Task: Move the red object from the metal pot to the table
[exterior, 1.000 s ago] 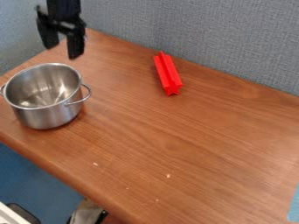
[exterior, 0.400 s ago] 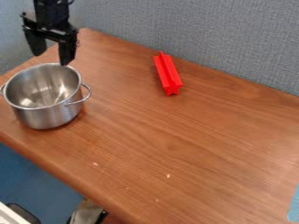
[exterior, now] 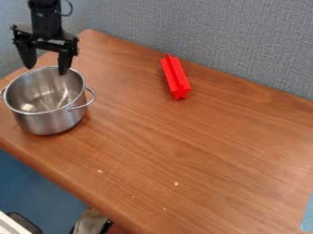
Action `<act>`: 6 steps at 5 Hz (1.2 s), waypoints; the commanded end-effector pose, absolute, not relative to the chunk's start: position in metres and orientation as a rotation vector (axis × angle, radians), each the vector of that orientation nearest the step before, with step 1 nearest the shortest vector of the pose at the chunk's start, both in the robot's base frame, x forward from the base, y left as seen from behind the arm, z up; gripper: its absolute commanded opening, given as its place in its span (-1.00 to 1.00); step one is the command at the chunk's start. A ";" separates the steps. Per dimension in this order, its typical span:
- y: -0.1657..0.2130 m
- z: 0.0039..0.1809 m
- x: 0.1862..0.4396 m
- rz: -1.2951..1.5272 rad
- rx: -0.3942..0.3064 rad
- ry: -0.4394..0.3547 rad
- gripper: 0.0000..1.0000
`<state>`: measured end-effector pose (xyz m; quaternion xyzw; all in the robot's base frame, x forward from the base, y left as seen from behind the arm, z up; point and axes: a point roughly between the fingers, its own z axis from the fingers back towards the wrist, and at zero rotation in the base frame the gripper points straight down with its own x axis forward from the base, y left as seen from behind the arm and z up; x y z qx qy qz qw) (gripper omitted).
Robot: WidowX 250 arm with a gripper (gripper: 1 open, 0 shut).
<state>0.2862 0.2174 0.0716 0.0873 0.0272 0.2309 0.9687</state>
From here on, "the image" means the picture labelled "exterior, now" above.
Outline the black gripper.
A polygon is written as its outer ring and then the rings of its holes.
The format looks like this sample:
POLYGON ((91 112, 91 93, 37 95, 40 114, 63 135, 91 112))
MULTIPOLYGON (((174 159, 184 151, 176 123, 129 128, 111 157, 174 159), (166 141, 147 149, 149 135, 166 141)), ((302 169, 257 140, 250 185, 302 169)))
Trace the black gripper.
POLYGON ((71 68, 72 57, 79 54, 79 38, 63 29, 51 37, 38 36, 26 24, 12 25, 13 45, 16 46, 21 62, 30 69, 36 64, 36 49, 59 52, 59 74, 64 75, 71 68))

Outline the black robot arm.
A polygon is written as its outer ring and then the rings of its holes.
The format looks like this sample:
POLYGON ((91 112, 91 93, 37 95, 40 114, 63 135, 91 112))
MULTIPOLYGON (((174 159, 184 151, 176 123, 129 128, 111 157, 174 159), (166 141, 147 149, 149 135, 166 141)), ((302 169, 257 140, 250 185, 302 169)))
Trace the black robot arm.
MULTIPOLYGON (((65 0, 69 10, 72 3, 65 0)), ((63 29, 63 16, 71 16, 61 10, 61 0, 28 0, 30 23, 13 24, 12 43, 16 46, 25 68, 32 69, 36 64, 38 49, 56 52, 59 74, 64 75, 71 68, 72 58, 79 54, 79 38, 63 29)))

